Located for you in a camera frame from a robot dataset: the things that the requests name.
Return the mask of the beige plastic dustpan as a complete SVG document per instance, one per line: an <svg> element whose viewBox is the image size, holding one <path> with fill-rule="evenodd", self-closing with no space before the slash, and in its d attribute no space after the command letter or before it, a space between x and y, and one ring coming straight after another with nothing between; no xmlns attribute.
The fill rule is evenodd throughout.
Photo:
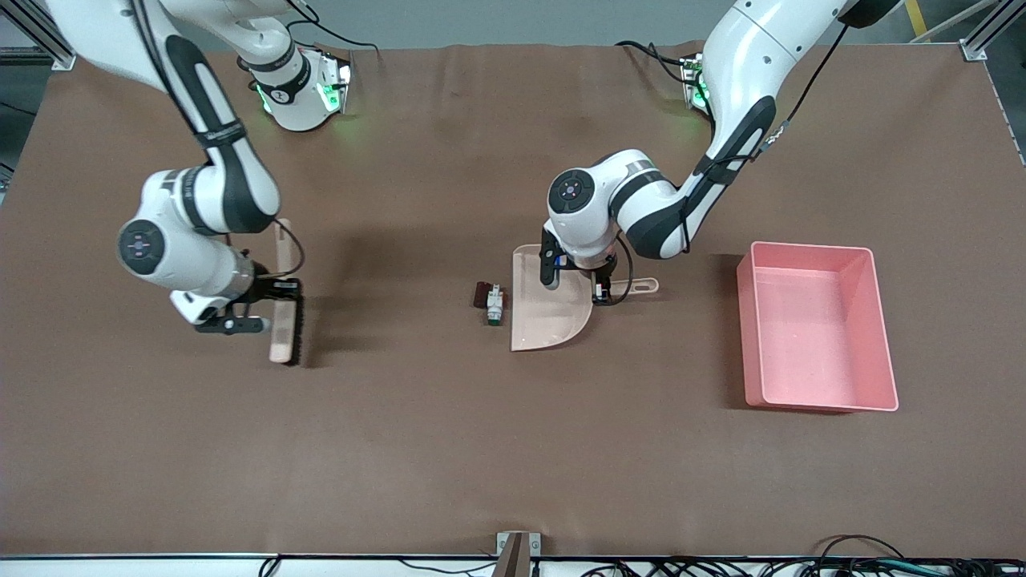
<svg viewBox="0 0 1026 577"><path fill-rule="evenodd" d="M594 286L580 271L560 273L557 288L541 282L541 246L517 246L511 258L510 351L550 349L569 342L587 325Z"/></svg>

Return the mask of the brown table cover mat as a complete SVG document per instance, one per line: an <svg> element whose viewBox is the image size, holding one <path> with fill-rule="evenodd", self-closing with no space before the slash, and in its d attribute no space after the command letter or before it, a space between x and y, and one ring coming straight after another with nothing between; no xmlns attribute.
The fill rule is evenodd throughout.
<svg viewBox="0 0 1026 577"><path fill-rule="evenodd" d="M0 552L1026 559L1026 169L982 63L846 45L662 288L513 353L506 284L554 176L638 147L672 180L706 122L611 47L363 52L349 114L290 134L210 54L307 252L303 366L201 335L118 263L150 174L201 154L172 104L49 78L0 207ZM900 408L752 410L734 270L758 240L875 254Z"/></svg>

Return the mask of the metal base connector plate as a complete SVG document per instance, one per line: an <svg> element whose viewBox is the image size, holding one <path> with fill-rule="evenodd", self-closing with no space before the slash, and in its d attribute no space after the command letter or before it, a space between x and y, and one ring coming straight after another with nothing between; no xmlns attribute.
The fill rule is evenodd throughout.
<svg viewBox="0 0 1026 577"><path fill-rule="evenodd" d="M682 57L679 61L681 77L683 79L683 95L689 108L700 111L703 114L710 114L709 95L704 73L704 55L702 52Z"/></svg>
<svg viewBox="0 0 1026 577"><path fill-rule="evenodd" d="M351 63L327 52L317 52L317 93L327 113L342 113L351 81Z"/></svg>

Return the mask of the pink plastic bin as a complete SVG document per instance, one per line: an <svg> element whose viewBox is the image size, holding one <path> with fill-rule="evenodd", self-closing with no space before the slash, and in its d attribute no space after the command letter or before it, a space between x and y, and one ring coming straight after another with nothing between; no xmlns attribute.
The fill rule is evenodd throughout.
<svg viewBox="0 0 1026 577"><path fill-rule="evenodd" d="M749 406L899 408L872 251L756 241L737 266L737 295Z"/></svg>

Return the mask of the grey metal bracket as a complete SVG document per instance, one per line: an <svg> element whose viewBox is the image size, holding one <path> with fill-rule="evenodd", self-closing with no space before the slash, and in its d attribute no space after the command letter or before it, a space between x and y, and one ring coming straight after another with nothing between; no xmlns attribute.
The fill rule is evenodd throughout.
<svg viewBox="0 0 1026 577"><path fill-rule="evenodd" d="M499 532L495 541L498 557L491 577L541 577L541 533Z"/></svg>

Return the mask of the aluminium frame profile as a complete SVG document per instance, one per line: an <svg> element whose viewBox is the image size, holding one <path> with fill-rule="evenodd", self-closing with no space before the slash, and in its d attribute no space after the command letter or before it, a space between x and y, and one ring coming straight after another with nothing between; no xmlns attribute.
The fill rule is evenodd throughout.
<svg viewBox="0 0 1026 577"><path fill-rule="evenodd" d="M959 47L965 62L986 61L986 48L1000 37L1012 22L1018 18L1026 0L996 0L993 10L960 38Z"/></svg>
<svg viewBox="0 0 1026 577"><path fill-rule="evenodd" d="M0 63L69 71L75 59L45 0L0 0Z"/></svg>

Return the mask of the beige brush with black bristles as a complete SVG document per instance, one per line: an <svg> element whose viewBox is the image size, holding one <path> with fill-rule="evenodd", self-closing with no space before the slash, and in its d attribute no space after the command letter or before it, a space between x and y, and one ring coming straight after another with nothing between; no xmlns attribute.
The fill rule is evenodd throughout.
<svg viewBox="0 0 1026 577"><path fill-rule="evenodd" d="M281 272L293 270L301 263L303 252L297 247L292 234L292 222L279 219L274 225L277 267ZM271 342L269 359L274 364L299 366L301 363L301 340L304 324L303 292L294 301L273 303Z"/></svg>

